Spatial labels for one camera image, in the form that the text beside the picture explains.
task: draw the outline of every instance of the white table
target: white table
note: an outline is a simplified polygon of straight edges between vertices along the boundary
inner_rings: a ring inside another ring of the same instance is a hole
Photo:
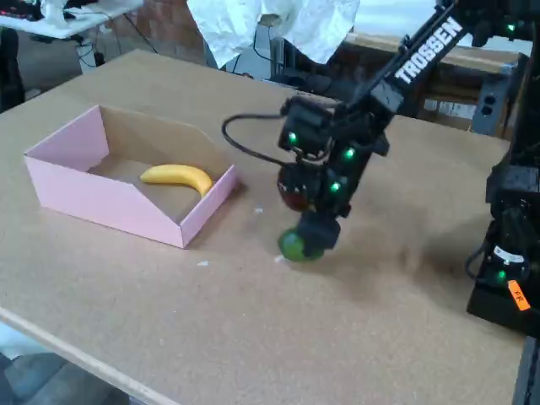
[[[0,26],[13,28],[14,30],[25,31],[31,34],[49,36],[58,40],[65,40],[72,35],[84,33],[93,27],[100,26],[110,19],[114,19],[124,13],[129,13],[142,7],[144,0],[100,0],[82,8],[70,8],[76,19],[69,20],[65,26],[55,26],[45,19],[40,21],[27,21],[25,19],[14,19],[0,16]],[[95,66],[94,53],[91,49],[91,42],[85,39],[77,46],[77,53],[83,73],[92,70]]]

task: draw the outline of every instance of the floor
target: floor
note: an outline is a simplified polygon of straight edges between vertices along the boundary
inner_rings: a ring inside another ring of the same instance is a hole
[[[90,35],[94,41],[96,33],[97,30]],[[55,40],[51,44],[44,44],[31,40],[26,33],[19,33],[19,41],[19,68],[26,89],[47,91],[81,74],[75,42]],[[122,54],[134,49],[152,51],[142,39],[119,38],[119,41]],[[204,63],[203,54],[199,51],[164,42],[155,42],[154,47],[161,55]],[[105,55],[106,61],[120,54],[118,42],[112,32],[100,32],[95,49]]]

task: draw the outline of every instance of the green ball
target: green ball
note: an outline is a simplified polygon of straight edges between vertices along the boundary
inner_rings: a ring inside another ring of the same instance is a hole
[[[313,262],[324,255],[323,250],[312,252],[309,256],[304,254],[304,240],[296,229],[285,231],[278,240],[279,250],[283,257],[291,262]]]

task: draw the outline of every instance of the banana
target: banana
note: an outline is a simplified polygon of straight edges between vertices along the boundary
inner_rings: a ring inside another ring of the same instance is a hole
[[[141,175],[141,181],[148,184],[178,184],[190,186],[197,190],[201,197],[212,188],[210,176],[193,166],[161,165],[151,167]]]

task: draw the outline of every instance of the green led light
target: green led light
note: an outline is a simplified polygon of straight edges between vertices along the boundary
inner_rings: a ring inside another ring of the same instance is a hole
[[[356,151],[353,148],[349,148],[345,151],[343,156],[346,160],[351,160],[356,155]]]
[[[296,143],[298,143],[298,137],[294,132],[289,132],[289,142],[291,142],[293,145],[296,145]]]
[[[334,181],[332,185],[330,186],[330,191],[338,192],[340,188],[341,188],[341,184],[339,184],[337,181]]]

